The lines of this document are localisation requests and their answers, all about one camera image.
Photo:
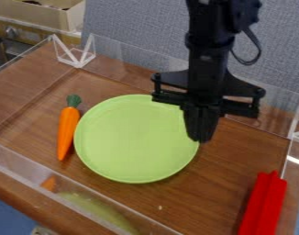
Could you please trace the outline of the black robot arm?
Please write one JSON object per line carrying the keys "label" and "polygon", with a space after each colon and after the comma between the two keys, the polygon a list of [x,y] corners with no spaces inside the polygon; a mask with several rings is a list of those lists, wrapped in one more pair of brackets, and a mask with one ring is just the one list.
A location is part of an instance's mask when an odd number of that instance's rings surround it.
{"label": "black robot arm", "polygon": [[180,106],[187,135],[200,143],[212,139],[224,115],[259,116],[266,90],[238,79],[227,63],[238,33],[259,42],[250,26],[259,22],[260,8],[260,0],[187,0],[188,68],[152,75],[152,99]]}

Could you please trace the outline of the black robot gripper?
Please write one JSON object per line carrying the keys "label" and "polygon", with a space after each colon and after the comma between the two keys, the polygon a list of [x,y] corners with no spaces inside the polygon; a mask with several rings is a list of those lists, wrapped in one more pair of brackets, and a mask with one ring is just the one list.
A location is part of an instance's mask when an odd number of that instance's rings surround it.
{"label": "black robot gripper", "polygon": [[155,73],[154,100],[160,103],[183,105],[192,101],[196,105],[215,105],[200,109],[183,106],[187,135],[194,141],[212,139],[220,115],[256,118],[260,113],[263,88],[238,79],[228,71],[227,62],[231,49],[191,49],[188,68],[183,71]]}

